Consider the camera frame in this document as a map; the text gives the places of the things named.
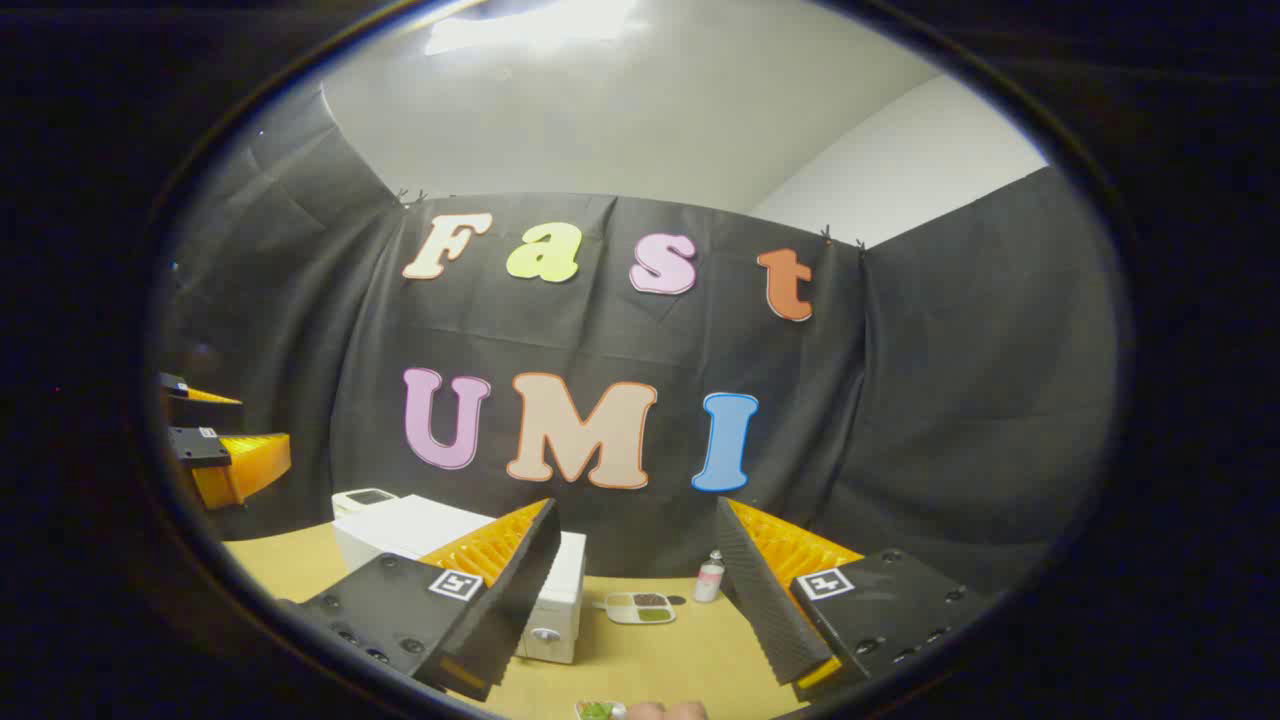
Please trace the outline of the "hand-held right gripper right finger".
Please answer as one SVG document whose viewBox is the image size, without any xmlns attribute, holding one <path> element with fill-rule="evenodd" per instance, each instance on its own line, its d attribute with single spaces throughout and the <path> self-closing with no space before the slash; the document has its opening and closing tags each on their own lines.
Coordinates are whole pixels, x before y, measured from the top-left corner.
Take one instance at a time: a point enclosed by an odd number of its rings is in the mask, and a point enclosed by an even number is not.
<svg viewBox="0 0 1280 720">
<path fill-rule="evenodd" d="M 901 550 L 859 553 L 731 498 L 716 509 L 733 602 L 774 679 L 840 689 L 922 659 L 991 606 Z"/>
</svg>

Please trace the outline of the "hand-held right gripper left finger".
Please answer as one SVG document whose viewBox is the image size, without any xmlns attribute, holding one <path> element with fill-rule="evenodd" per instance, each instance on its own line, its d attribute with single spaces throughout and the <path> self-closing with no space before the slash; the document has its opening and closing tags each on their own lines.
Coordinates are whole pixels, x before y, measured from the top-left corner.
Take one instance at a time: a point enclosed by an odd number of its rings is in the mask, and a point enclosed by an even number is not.
<svg viewBox="0 0 1280 720">
<path fill-rule="evenodd" d="M 502 683 L 561 547 L 557 502 L 517 509 L 420 557 L 383 552 L 297 606 L 334 642 L 438 691 Z"/>
</svg>

